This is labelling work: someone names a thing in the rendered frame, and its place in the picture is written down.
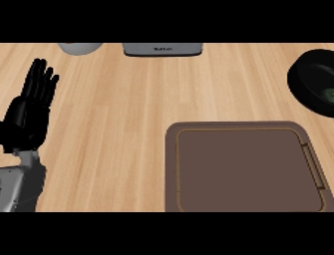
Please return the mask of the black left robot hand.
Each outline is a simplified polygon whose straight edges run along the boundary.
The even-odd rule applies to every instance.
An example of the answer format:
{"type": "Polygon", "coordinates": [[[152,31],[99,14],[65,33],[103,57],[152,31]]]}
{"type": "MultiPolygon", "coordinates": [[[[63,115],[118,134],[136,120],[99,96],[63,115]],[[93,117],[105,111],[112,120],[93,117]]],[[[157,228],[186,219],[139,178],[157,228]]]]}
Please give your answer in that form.
{"type": "Polygon", "coordinates": [[[46,139],[50,105],[59,82],[53,68],[46,65],[44,59],[32,61],[20,95],[13,98],[0,121],[4,153],[37,150],[46,139]]]}

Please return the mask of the brown rectangular tray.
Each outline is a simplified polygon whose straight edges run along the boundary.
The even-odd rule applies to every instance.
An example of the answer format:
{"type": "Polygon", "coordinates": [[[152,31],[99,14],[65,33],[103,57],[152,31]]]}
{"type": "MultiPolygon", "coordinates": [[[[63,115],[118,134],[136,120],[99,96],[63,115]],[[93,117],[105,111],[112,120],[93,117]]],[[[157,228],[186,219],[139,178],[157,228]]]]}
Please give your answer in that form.
{"type": "Polygon", "coordinates": [[[170,125],[165,210],[334,212],[334,197],[303,127],[294,122],[170,125]]]}

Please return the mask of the grey round container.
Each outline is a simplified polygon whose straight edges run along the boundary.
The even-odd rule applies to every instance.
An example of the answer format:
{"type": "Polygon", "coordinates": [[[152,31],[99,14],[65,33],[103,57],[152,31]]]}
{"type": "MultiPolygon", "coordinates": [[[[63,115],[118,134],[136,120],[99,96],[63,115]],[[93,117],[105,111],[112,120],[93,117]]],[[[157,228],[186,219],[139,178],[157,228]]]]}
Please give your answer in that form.
{"type": "Polygon", "coordinates": [[[81,56],[93,53],[102,46],[100,43],[59,43],[62,51],[72,56],[81,56]]]}

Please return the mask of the grey rectangular appliance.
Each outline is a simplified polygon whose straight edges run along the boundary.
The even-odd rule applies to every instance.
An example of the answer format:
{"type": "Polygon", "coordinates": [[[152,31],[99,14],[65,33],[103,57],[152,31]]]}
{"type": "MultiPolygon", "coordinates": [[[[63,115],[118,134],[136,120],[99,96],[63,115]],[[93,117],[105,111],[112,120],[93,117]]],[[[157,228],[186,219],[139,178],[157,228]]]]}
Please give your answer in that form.
{"type": "Polygon", "coordinates": [[[123,48],[133,57],[185,57],[201,54],[202,43],[124,43],[123,48]]]}

